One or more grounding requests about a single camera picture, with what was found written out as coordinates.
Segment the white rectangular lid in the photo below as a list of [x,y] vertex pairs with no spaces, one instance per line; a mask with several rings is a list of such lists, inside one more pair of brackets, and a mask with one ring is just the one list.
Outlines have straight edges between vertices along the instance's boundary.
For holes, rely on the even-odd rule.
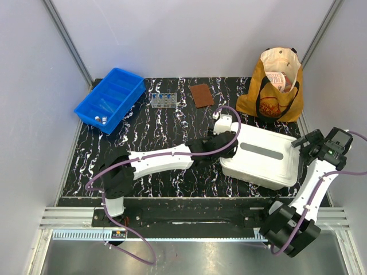
[[299,150],[291,146],[296,138],[242,124],[237,140],[236,154],[221,158],[222,167],[282,183],[297,181]]

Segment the clear plastic pipette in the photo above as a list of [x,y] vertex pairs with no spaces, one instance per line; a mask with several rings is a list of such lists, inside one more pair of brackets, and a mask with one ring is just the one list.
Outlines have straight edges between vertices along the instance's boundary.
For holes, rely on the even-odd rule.
[[106,112],[114,113],[113,105],[110,105],[105,99],[100,99],[99,103],[100,108],[104,109]]

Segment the beige plastic tub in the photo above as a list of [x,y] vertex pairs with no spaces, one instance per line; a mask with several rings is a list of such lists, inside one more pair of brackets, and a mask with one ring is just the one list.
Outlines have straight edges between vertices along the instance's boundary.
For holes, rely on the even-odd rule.
[[296,181],[294,183],[277,182],[272,179],[266,179],[259,176],[238,172],[225,167],[222,167],[222,172],[225,176],[229,176],[231,178],[242,180],[248,183],[253,183],[255,185],[262,186],[271,190],[280,190],[281,188],[292,187],[296,183]]

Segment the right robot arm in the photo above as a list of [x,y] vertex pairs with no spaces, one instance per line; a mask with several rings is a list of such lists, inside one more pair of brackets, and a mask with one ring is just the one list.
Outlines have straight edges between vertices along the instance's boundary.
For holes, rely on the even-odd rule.
[[263,225],[259,233],[270,243],[272,254],[295,257],[319,236],[316,221],[321,202],[346,166],[352,141],[348,131],[334,127],[326,136],[316,129],[291,143],[299,149],[307,174],[290,204],[273,199],[260,214]]

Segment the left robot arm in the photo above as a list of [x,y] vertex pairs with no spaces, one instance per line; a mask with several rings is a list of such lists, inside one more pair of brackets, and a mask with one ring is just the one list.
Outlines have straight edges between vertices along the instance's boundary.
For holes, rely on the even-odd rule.
[[106,172],[101,176],[107,208],[104,220],[114,227],[123,223],[123,198],[132,193],[133,181],[162,171],[210,166],[219,158],[234,157],[238,144],[236,133],[226,131],[164,150],[110,155],[100,166]]

